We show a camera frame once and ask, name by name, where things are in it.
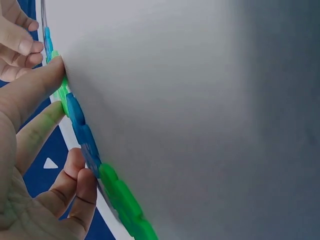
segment blue fabric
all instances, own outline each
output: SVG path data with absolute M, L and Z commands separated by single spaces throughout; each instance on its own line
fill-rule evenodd
M 18 0 L 22 10 L 33 19 L 36 19 L 36 2 L 35 0 Z M 31 32 L 33 39 L 38 40 L 37 32 Z M 0 87 L 3 87 L 6 83 L 0 80 Z M 45 107 L 50 104 L 50 100 L 45 100 L 36 112 L 29 118 L 27 123 L 37 114 L 39 114 Z M 24 181 L 28 188 L 28 191 L 32 197 L 47 191 L 55 181 L 59 172 L 63 169 L 68 149 L 65 141 L 62 137 L 60 129 L 57 127 L 47 142 L 44 144 L 40 153 L 36 157 L 30 169 L 24 175 Z M 44 169 L 46 159 L 50 158 L 58 165 L 55 169 Z M 69 210 L 61 217 L 66 218 Z M 105 221 L 101 217 L 99 211 L 96 209 L 93 222 L 86 240 L 114 240 L 112 233 L 108 229 Z

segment hand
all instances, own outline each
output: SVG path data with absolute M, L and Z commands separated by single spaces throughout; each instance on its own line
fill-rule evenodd
M 0 79 L 11 82 L 42 62 L 44 45 L 27 31 L 38 28 L 17 0 L 0 0 Z
M 85 168 L 81 150 L 72 149 L 52 187 L 30 197 L 23 175 L 64 116 L 54 102 L 20 131 L 36 107 L 61 84 L 60 57 L 0 88 L 0 239 L 83 240 L 97 200 L 97 181 Z M 59 217 L 74 199 L 68 218 Z

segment gray wall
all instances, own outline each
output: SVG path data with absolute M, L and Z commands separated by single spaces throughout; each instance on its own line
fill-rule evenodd
M 159 238 L 320 239 L 319 1 L 96 2 L 71 88 Z

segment interlocking plastic toy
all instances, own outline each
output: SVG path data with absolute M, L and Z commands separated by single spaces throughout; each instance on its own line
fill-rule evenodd
M 44 47 L 46 62 L 59 56 L 54 50 L 50 30 L 44 28 Z M 143 211 L 128 186 L 119 179 L 116 171 L 106 163 L 101 163 L 99 151 L 89 126 L 86 124 L 84 113 L 77 99 L 68 88 L 68 79 L 63 78 L 60 88 L 54 93 L 59 97 L 65 114 L 72 122 L 76 139 L 81 146 L 88 168 L 92 170 L 97 179 L 101 179 L 103 186 L 101 190 L 106 192 L 109 202 L 117 211 L 118 217 L 128 233 L 135 240 L 158 240 L 158 237 L 146 220 Z

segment white triangle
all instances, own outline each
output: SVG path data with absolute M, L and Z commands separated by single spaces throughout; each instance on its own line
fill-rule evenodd
M 54 163 L 54 161 L 52 161 L 49 157 L 47 157 L 47 159 L 45 160 L 44 169 L 57 169 L 58 165 Z

